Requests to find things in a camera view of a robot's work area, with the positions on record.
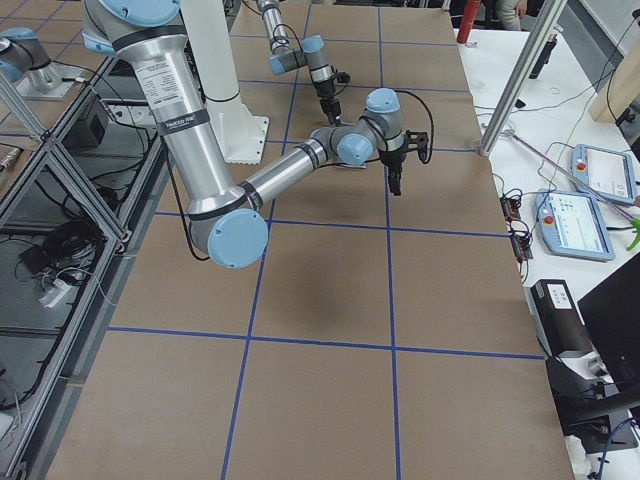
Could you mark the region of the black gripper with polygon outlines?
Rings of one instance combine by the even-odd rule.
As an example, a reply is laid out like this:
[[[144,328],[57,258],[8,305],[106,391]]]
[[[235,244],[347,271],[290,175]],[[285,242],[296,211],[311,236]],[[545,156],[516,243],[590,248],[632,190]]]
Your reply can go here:
[[[388,169],[387,183],[389,192],[394,196],[400,196],[402,164],[406,159],[406,153],[402,149],[393,151],[380,150],[379,158],[380,162]]]
[[[341,124],[341,105],[335,98],[336,87],[334,78],[330,77],[321,81],[314,81],[313,86],[316,95],[321,102],[323,113],[327,116],[330,125]]]

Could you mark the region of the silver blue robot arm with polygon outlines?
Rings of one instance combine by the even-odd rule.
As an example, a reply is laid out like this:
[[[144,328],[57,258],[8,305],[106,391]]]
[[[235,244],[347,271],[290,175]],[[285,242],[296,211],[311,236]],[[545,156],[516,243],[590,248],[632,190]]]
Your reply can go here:
[[[268,121],[243,104],[219,1],[87,1],[83,38],[127,62],[188,192],[186,236],[215,263],[246,267],[263,254],[263,204],[322,166],[403,161],[408,138],[395,91],[372,91],[358,121],[332,120],[243,182],[232,163],[257,163]]]
[[[263,20],[271,55],[269,65],[275,75],[296,71],[306,67],[320,107],[332,126],[341,125],[341,105],[337,98],[336,84],[339,72],[325,48],[324,39],[314,35],[303,40],[281,18],[279,1],[256,1]]]

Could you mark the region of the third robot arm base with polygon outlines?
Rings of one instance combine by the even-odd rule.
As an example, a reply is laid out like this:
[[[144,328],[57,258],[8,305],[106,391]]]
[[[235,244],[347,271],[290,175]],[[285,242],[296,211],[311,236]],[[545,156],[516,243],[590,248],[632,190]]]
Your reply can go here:
[[[1,32],[1,75],[27,100],[61,101],[74,85],[89,81],[83,72],[54,62],[30,28]]]

